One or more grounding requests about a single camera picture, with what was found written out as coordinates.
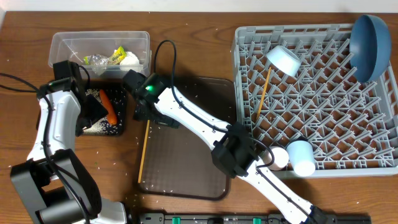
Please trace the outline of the wooden chopstick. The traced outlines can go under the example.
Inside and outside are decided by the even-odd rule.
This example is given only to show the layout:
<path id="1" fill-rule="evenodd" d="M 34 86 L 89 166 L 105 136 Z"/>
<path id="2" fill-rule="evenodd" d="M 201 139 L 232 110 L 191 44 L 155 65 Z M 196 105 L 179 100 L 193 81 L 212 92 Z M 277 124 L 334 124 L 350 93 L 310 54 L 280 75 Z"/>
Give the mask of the wooden chopstick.
<path id="1" fill-rule="evenodd" d="M 264 88 L 263 88 L 262 95 L 261 95 L 260 104 L 259 104 L 258 109 L 257 109 L 256 121 L 258 121 L 258 119 L 259 119 L 259 117 L 261 115 L 262 106 L 263 106 L 263 103 L 264 103 L 265 95 L 267 93 L 267 86 L 269 84 L 269 79 L 270 79 L 270 76 L 271 76 L 271 71 L 272 71 L 272 69 L 271 69 L 271 67 L 269 67 L 268 72 L 267 72 L 266 82 L 264 84 Z"/>
<path id="2" fill-rule="evenodd" d="M 144 170 L 144 162 L 145 162 L 145 156 L 146 156 L 147 142 L 148 142 L 148 138 L 149 138 L 149 130 L 150 130 L 150 121 L 147 120 L 146 131 L 145 131 L 145 136 L 144 136 L 144 144 L 143 144 L 143 148 L 142 148 L 141 162 L 140 162 L 140 167 L 139 167 L 139 175 L 138 175 L 138 180 L 137 180 L 138 184 L 140 184 L 142 182 L 142 173 Z"/>

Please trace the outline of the pile of white rice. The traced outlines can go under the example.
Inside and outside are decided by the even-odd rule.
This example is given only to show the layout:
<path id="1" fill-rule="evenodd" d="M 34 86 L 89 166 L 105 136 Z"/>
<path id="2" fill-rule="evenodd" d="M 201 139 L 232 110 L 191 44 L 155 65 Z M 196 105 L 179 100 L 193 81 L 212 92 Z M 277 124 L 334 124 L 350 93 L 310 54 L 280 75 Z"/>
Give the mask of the pile of white rice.
<path id="1" fill-rule="evenodd" d="M 100 89 L 89 89 L 87 95 L 93 95 L 101 104 L 101 98 L 99 94 Z M 111 90 L 104 90 L 110 102 L 113 106 L 114 112 L 118 118 L 117 125 L 110 125 L 106 119 L 106 116 L 99 121 L 97 121 L 92 127 L 83 130 L 84 135 L 89 136 L 119 136 L 123 133 L 123 120 L 121 117 L 122 109 L 118 108 L 120 106 L 121 99 L 111 93 Z"/>

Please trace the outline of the orange carrot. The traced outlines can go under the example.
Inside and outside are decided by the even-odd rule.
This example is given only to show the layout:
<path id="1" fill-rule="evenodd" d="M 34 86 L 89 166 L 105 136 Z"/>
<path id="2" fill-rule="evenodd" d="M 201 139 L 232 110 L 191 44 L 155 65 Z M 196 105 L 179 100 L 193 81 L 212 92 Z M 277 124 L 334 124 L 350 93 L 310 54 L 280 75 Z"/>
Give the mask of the orange carrot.
<path id="1" fill-rule="evenodd" d="M 106 115 L 106 119 L 110 125 L 117 125 L 118 123 L 118 118 L 116 116 L 116 113 L 114 112 L 113 106 L 110 102 L 110 99 L 106 95 L 104 90 L 99 91 L 99 96 L 101 98 L 103 106 L 106 108 L 108 114 Z"/>

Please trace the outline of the yellow green snack wrapper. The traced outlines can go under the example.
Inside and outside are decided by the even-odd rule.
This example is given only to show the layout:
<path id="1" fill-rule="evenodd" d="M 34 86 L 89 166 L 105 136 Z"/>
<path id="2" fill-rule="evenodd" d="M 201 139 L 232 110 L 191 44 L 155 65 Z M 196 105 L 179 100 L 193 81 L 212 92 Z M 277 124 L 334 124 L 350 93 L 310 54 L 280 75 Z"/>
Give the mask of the yellow green snack wrapper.
<path id="1" fill-rule="evenodd" d="M 93 66 L 92 70 L 97 75 L 102 75 L 106 71 L 108 65 L 119 65 L 126 57 L 126 51 L 122 46 L 120 46 L 109 57 L 100 54 L 94 54 L 85 56 L 83 60 L 85 65 Z"/>

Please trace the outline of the white tissue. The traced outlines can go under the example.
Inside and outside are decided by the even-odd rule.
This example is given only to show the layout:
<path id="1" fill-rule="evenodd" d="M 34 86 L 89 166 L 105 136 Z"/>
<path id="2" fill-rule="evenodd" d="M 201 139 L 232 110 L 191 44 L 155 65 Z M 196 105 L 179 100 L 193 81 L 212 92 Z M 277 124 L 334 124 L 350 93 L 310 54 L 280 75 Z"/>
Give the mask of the white tissue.
<path id="1" fill-rule="evenodd" d="M 121 62 L 120 65 L 140 65 L 140 60 L 138 57 L 132 52 L 126 52 L 126 56 Z"/>

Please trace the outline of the pink cup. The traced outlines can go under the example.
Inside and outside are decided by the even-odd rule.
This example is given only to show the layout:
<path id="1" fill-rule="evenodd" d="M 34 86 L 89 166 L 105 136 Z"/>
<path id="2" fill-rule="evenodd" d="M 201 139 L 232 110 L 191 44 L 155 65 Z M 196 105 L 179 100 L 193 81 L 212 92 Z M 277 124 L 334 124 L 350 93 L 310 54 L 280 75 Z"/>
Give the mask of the pink cup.
<path id="1" fill-rule="evenodd" d="M 271 146 L 270 149 L 274 154 L 274 162 L 269 166 L 269 169 L 278 171 L 285 168 L 289 163 L 289 155 L 287 151 L 284 148 L 277 146 Z"/>

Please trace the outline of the light blue bowl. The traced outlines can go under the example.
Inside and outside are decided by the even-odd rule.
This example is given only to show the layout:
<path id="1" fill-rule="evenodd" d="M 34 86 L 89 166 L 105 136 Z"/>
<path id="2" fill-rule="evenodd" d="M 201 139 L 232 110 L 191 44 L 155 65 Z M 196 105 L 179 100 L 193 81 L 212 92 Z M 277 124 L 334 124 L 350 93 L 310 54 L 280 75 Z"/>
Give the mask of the light blue bowl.
<path id="1" fill-rule="evenodd" d="M 300 59 L 288 48 L 277 45 L 266 54 L 267 59 L 277 69 L 294 77 L 301 65 Z"/>

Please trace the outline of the light blue cup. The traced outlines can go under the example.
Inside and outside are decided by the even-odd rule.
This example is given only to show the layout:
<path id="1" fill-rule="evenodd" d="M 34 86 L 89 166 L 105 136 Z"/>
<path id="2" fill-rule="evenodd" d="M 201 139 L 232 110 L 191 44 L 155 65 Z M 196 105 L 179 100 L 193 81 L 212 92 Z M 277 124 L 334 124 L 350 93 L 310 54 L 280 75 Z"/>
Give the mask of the light blue cup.
<path id="1" fill-rule="evenodd" d="M 308 177 L 315 172 L 315 158 L 312 145 L 303 140 L 290 143 L 287 148 L 294 172 L 300 177 Z"/>

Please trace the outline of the dark blue plate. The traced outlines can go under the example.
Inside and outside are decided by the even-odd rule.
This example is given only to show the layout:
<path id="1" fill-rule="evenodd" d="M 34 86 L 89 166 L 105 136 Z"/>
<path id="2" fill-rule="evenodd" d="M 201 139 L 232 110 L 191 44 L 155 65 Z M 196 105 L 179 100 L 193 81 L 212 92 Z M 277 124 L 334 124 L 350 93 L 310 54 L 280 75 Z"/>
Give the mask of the dark blue plate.
<path id="1" fill-rule="evenodd" d="M 387 24 L 377 16 L 362 15 L 354 23 L 349 51 L 354 76 L 361 83 L 379 78 L 389 66 L 392 39 Z"/>

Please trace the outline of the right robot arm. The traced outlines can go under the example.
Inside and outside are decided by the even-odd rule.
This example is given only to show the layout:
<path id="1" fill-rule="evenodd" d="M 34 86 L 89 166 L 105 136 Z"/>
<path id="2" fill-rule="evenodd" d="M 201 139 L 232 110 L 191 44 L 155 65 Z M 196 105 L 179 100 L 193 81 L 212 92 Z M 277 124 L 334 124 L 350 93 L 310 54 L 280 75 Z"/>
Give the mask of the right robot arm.
<path id="1" fill-rule="evenodd" d="M 230 178 L 239 178 L 272 202 L 289 223 L 326 223 L 321 209 L 298 196 L 270 170 L 258 152 L 263 143 L 240 123 L 229 124 L 188 100 L 176 87 L 140 87 L 132 93 L 140 104 L 196 134 L 210 149 L 213 164 Z"/>

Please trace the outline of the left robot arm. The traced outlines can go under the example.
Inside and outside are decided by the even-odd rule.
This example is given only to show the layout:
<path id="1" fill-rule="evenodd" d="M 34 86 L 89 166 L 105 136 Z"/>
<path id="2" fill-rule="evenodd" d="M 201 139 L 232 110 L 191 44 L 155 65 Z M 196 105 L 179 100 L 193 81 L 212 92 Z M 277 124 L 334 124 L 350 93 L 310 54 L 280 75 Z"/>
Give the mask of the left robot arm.
<path id="1" fill-rule="evenodd" d="M 127 223 L 121 202 L 100 195 L 75 154 L 76 123 L 87 100 L 84 86 L 66 78 L 39 88 L 40 120 L 24 163 L 11 169 L 12 184 L 34 223 Z"/>

